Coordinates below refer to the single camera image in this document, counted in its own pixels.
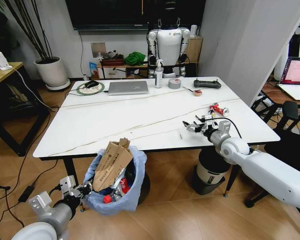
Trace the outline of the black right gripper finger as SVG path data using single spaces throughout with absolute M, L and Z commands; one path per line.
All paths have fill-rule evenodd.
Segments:
M 204 127 L 204 123 L 200 123 L 200 124 L 197 124 L 197 123 L 193 123 L 193 124 L 190 124 L 186 121 L 182 121 L 184 127 L 186 128 L 187 131 L 189 132 L 192 132 L 192 133 L 200 133 L 200 134 L 203 134 L 203 127 Z
M 195 116 L 197 120 L 199 120 L 201 123 L 206 123 L 206 124 L 215 124 L 214 117 L 210 114 L 203 115 L 201 117 Z

